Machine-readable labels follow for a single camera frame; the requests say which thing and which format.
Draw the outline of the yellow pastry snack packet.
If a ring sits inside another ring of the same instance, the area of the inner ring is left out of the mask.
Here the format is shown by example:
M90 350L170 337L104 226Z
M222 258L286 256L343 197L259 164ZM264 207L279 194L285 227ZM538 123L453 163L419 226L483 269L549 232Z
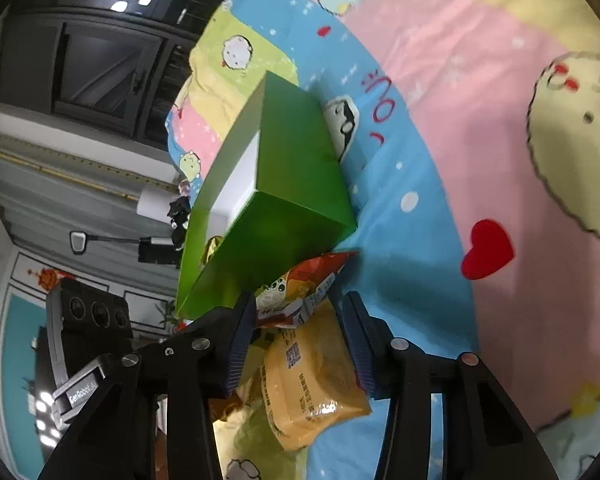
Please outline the yellow pastry snack packet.
M329 427L370 414L328 299L306 324L276 335L263 358L261 391L268 423L286 451L306 448Z

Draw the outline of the orange sunflower seed snack bag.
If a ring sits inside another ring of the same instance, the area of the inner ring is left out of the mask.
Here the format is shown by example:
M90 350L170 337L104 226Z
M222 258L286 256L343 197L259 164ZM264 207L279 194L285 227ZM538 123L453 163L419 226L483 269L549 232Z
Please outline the orange sunflower seed snack bag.
M330 252L293 266L256 296L258 325L297 328L311 317L325 299L336 277L358 252Z

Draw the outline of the white cylinder lamp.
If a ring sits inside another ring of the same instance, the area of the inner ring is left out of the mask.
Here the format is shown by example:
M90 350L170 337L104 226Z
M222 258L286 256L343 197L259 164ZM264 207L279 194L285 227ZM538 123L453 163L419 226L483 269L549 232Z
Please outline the white cylinder lamp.
M145 185L136 204L136 213L144 218L169 223L171 203L177 198L178 194Z

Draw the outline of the gold wrapped snack in box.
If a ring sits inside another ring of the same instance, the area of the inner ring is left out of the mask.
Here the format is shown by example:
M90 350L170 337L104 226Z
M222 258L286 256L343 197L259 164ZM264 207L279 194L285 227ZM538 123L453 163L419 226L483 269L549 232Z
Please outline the gold wrapped snack in box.
M206 244L204 244L204 249L202 250L200 256L200 266L202 268L209 263L213 255L216 253L216 251L222 244L223 240L224 237L222 237L222 235L213 235L206 241Z

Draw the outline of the green cardboard box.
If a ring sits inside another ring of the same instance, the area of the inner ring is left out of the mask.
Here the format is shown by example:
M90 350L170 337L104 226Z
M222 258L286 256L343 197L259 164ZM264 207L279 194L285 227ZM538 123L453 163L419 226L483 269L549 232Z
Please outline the green cardboard box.
M239 113L190 212L176 313L233 307L356 229L320 102L267 73ZM224 240L200 266L204 244Z

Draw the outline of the colourful cartoon bedsheet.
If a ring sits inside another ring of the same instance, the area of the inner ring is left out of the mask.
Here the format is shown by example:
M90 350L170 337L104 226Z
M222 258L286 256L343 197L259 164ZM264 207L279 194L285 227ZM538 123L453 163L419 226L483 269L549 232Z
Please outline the colourful cartoon bedsheet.
M343 284L476 350L556 474L600 461L600 0L222 0L168 118L197 193L266 72L321 101L358 248Z

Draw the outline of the dark window frame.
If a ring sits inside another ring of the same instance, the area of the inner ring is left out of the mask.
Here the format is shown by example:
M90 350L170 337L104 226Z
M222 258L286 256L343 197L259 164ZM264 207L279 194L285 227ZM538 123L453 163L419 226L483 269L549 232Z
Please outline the dark window frame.
M12 0L0 103L165 150L189 51L222 0Z

